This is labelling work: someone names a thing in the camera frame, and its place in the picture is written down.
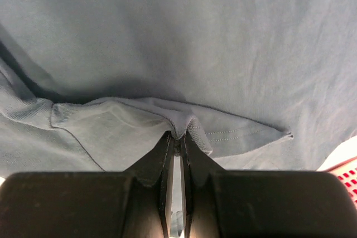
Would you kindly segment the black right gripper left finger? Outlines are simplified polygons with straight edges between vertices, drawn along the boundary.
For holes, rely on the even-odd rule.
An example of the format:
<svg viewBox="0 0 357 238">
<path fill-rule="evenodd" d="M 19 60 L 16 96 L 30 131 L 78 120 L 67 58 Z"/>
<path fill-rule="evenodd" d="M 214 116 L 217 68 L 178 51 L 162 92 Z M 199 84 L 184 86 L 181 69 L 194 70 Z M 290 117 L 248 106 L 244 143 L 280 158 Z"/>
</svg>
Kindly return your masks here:
<svg viewBox="0 0 357 238">
<path fill-rule="evenodd" d="M 174 141 L 122 172 L 21 172 L 1 185 L 2 237 L 168 237 Z"/>
</svg>

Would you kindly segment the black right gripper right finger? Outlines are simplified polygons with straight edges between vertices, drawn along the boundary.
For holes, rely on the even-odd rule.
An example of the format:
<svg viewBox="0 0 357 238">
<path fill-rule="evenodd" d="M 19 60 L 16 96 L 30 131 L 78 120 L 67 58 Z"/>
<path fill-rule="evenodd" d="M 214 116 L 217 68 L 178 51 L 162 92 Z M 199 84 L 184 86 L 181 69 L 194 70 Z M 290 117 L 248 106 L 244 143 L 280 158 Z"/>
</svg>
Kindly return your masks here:
<svg viewBox="0 0 357 238">
<path fill-rule="evenodd" d="M 226 170 L 181 141 L 186 237 L 355 237 L 356 208 L 325 172 Z"/>
</svg>

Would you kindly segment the teal blue t-shirt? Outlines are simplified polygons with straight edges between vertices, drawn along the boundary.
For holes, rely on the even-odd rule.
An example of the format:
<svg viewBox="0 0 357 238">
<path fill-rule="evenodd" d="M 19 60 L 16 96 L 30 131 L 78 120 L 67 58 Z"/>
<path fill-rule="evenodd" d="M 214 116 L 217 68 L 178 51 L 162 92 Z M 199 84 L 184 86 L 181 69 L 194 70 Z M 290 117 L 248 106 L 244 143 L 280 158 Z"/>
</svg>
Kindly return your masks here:
<svg viewBox="0 0 357 238">
<path fill-rule="evenodd" d="M 121 171 L 165 131 L 229 169 L 356 135 L 356 0 L 1 0 L 1 176 Z"/>
</svg>

